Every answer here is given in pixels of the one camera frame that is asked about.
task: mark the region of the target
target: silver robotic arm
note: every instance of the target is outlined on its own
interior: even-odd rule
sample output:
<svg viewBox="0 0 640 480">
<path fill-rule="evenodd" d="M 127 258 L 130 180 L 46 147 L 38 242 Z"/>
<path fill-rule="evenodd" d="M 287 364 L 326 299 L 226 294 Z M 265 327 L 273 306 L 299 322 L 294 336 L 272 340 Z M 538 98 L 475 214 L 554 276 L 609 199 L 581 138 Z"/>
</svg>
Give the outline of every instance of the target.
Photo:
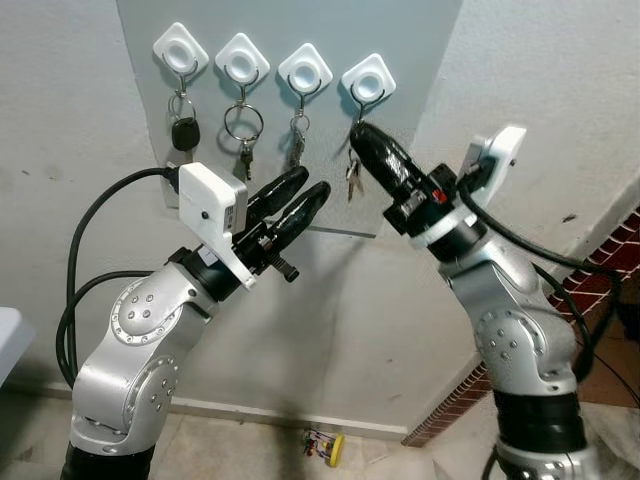
<svg viewBox="0 0 640 480">
<path fill-rule="evenodd" d="M 475 203 L 486 206 L 500 187 L 525 132 L 507 127 L 471 144 L 460 178 Z M 494 389 L 502 470 L 510 479 L 599 479 L 579 416 L 574 333 L 547 302 L 533 265 L 460 201 L 460 180 L 446 165 L 423 173 L 392 138 L 365 122 L 354 125 L 350 141 L 393 197 L 385 218 L 440 261 L 469 315 Z"/>
<path fill-rule="evenodd" d="M 250 289 L 269 266 L 289 282 L 298 276 L 279 253 L 309 226 L 329 185 L 320 182 L 298 196 L 272 226 L 263 220 L 307 178 L 297 167 L 247 202 L 246 187 L 235 178 L 197 163 L 180 167 L 174 182 L 180 218 L 204 245 L 180 249 L 116 300 L 104 339 L 74 383 L 63 480 L 147 478 L 184 360 L 218 302 L 240 285 Z"/>
</svg>

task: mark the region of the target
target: metal key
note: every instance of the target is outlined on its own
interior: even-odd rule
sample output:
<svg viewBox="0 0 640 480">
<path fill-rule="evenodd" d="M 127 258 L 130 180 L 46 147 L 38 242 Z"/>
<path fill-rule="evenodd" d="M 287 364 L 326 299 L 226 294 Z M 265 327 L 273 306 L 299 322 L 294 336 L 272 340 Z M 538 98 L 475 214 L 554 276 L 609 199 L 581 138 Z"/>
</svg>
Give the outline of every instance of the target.
<svg viewBox="0 0 640 480">
<path fill-rule="evenodd" d="M 360 193 L 364 194 L 364 187 L 362 186 L 362 180 L 360 179 L 360 169 L 362 168 L 362 162 L 358 156 L 353 156 L 351 149 L 349 149 L 349 166 L 347 167 L 346 180 L 349 184 L 348 201 L 353 198 L 353 190 L 357 188 Z"/>
<path fill-rule="evenodd" d="M 253 145 L 249 142 L 242 142 L 240 147 L 240 161 L 244 163 L 247 172 L 247 180 L 251 180 L 251 163 L 253 162 Z"/>
<path fill-rule="evenodd" d="M 187 163 L 193 162 L 193 149 L 200 143 L 200 126 L 193 117 L 179 118 L 171 127 L 173 147 L 184 152 Z"/>
<path fill-rule="evenodd" d="M 300 129 L 296 126 L 293 129 L 293 145 L 289 150 L 289 168 L 300 166 L 300 158 L 304 153 L 305 138 Z"/>
</svg>

